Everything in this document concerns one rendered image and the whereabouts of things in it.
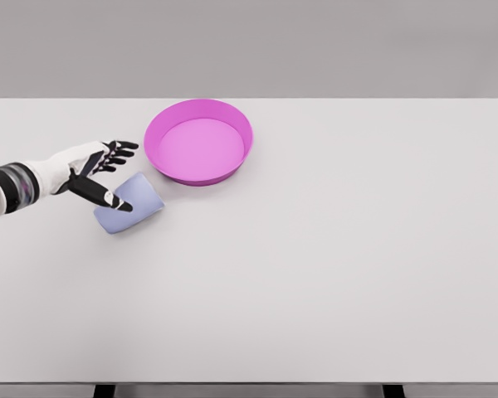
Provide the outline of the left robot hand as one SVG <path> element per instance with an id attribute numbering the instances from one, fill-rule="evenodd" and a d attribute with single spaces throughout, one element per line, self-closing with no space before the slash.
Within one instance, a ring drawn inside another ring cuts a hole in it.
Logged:
<path id="1" fill-rule="evenodd" d="M 98 172 L 115 172 L 135 155 L 138 148 L 137 143 L 113 140 L 94 141 L 59 152 L 51 159 L 63 166 L 64 171 L 52 183 L 50 193 L 58 195 L 70 191 L 97 206 L 132 212 L 131 204 L 91 177 Z"/>

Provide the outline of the pale blue cup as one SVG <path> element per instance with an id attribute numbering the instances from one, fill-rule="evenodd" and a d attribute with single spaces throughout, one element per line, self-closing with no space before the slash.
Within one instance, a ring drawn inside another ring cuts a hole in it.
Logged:
<path id="1" fill-rule="evenodd" d="M 128 202 L 133 210 L 126 212 L 108 207 L 96 207 L 93 211 L 94 217 L 109 234 L 127 230 L 165 207 L 160 195 L 141 172 L 137 172 L 118 186 L 115 195 Z"/>

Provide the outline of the pink plate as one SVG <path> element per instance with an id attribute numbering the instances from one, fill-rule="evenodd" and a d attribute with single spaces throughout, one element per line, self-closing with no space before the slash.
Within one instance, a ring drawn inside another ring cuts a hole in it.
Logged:
<path id="1" fill-rule="evenodd" d="M 217 99 L 187 99 L 154 116 L 144 132 L 143 148 L 165 177 L 204 187 L 233 175 L 253 142 L 253 127 L 237 107 Z"/>

